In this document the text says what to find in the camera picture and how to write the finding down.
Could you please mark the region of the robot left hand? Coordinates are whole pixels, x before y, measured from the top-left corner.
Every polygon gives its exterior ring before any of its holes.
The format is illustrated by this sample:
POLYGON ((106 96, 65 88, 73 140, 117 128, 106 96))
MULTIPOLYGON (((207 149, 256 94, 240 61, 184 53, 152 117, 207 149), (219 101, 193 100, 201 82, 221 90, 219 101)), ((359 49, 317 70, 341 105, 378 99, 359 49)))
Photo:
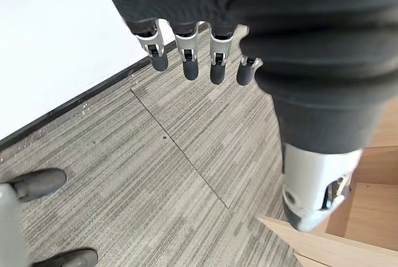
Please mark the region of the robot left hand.
POLYGON ((349 177, 397 96, 397 0, 112 0, 131 32, 153 19, 210 24, 241 52, 272 97, 283 155, 287 220, 309 232, 346 199, 349 177))

